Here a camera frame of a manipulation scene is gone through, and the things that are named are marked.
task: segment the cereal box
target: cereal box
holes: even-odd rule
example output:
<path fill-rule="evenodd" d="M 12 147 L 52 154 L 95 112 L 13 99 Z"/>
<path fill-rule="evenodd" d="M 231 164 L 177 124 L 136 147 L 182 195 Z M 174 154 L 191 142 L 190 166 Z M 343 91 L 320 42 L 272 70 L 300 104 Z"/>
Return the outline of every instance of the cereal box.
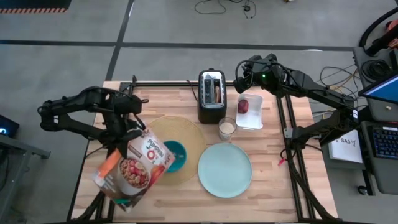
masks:
<path fill-rule="evenodd" d="M 175 160 L 150 128 L 129 141 L 127 158 L 115 150 L 94 174 L 94 182 L 116 205 L 129 212 Z"/>

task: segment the wooden placemat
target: wooden placemat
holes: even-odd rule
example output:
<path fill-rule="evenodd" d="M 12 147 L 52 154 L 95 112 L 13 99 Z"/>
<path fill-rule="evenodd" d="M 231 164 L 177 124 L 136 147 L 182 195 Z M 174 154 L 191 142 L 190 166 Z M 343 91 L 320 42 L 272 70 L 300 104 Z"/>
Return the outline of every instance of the wooden placemat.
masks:
<path fill-rule="evenodd" d="M 173 116 L 159 118 L 149 126 L 161 141 L 178 141 L 187 151 L 184 166 L 179 171 L 165 173 L 156 184 L 175 185 L 191 179 L 198 172 L 199 158 L 206 149 L 206 139 L 200 128 L 185 118 Z"/>

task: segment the laptop screen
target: laptop screen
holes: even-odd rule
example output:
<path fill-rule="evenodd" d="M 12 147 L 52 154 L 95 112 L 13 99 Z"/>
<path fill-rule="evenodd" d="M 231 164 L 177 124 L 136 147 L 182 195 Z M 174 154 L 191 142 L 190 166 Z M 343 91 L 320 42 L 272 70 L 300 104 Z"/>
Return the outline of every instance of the laptop screen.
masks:
<path fill-rule="evenodd" d="M 398 104 L 398 74 L 363 92 L 363 96 Z"/>

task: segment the teal bowl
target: teal bowl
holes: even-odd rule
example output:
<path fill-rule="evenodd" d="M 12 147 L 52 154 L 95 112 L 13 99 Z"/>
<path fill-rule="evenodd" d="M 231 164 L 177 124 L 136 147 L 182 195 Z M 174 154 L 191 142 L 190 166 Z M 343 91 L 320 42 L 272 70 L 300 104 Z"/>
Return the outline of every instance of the teal bowl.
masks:
<path fill-rule="evenodd" d="M 175 172 L 180 170 L 187 161 L 187 151 L 185 150 L 184 146 L 178 141 L 166 141 L 164 144 L 175 156 L 175 161 L 169 167 L 167 172 Z"/>

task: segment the cereal bowl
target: cereal bowl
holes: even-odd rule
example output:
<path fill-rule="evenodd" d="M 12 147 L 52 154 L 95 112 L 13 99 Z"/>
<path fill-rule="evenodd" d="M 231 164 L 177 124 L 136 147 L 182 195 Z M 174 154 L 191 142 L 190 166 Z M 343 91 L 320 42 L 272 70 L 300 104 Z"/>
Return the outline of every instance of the cereal bowl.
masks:
<path fill-rule="evenodd" d="M 126 195 L 138 194 L 150 182 L 150 170 L 134 157 L 120 159 L 118 164 L 118 185 Z"/>

